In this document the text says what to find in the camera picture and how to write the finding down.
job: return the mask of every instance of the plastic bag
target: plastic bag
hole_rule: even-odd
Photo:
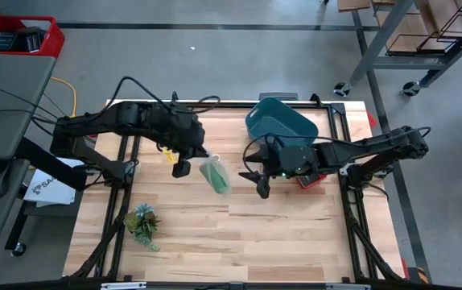
[[[199,165],[200,173],[216,193],[231,193],[229,176],[219,155],[211,155]]]

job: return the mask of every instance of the red object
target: red object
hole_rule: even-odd
[[[373,115],[370,114],[369,111],[367,111],[367,118],[369,119],[369,125],[371,128],[374,128],[375,126],[377,126],[376,118],[373,117]]]
[[[0,15],[0,31],[16,31],[24,28],[22,20],[39,20],[48,21],[51,26],[48,28],[47,34],[41,47],[37,52],[0,52],[8,55],[24,55],[24,56],[54,56],[58,58],[61,53],[61,48],[64,44],[64,34],[56,24],[56,19],[47,16],[5,16]]]
[[[410,275],[408,274],[408,266],[406,265],[405,259],[401,258],[402,269],[405,272],[405,278],[409,279]]]
[[[301,187],[303,189],[309,189],[311,186],[315,185],[315,184],[319,184],[322,180],[325,180],[326,177],[328,175],[327,174],[319,174],[319,179],[318,180],[315,180],[314,182],[310,183],[310,184],[305,184],[303,183],[303,181],[301,180],[301,178],[307,178],[305,176],[301,176],[301,177],[297,177],[297,182],[299,182],[299,185],[301,185]]]

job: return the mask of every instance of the white paper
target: white paper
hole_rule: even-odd
[[[81,161],[74,159],[58,158],[58,160],[70,167],[83,164]],[[41,207],[54,204],[69,205],[74,202],[75,197],[76,190],[74,188],[36,169],[23,199],[25,201],[36,201],[36,206]]]

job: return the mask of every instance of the caster wheel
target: caster wheel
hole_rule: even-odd
[[[335,88],[333,89],[333,93],[337,96],[341,97],[347,97],[349,95],[349,92],[351,91],[351,88],[349,87],[348,84],[344,82],[340,82],[335,85]]]
[[[421,86],[419,85],[419,83],[409,81],[402,87],[401,94],[408,97],[413,97],[416,96],[420,91]]]
[[[12,250],[11,255],[13,257],[19,257],[23,255],[23,253],[25,253],[26,250],[27,250],[27,246],[19,242],[16,244],[16,248]]]

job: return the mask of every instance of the yellow object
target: yellow object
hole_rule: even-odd
[[[69,86],[70,89],[72,89],[73,92],[73,110],[72,110],[72,116],[70,117],[76,117],[76,111],[77,111],[77,91],[73,87],[73,85],[70,85],[69,82],[60,79],[59,77],[51,77],[51,80],[58,81],[60,83],[64,83],[65,85]]]
[[[167,156],[169,164],[175,164],[175,155],[172,153],[172,150],[163,149],[163,154]]]

